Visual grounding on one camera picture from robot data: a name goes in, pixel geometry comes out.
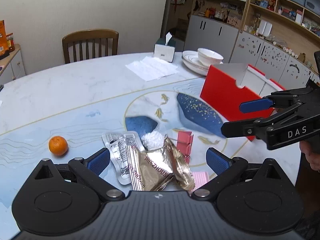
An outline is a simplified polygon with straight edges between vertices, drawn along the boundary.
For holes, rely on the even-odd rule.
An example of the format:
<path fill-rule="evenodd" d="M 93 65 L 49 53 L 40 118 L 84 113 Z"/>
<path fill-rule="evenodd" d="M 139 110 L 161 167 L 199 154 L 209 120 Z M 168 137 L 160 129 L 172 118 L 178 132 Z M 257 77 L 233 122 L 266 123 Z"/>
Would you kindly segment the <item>person's right hand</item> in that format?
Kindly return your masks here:
<path fill-rule="evenodd" d="M 299 147 L 301 152 L 305 154 L 305 157 L 308 163 L 310 164 L 311 169 L 319 172 L 319 168 L 320 168 L 319 154 L 313 152 L 311 145 L 307 141 L 301 141 L 299 143 Z"/>

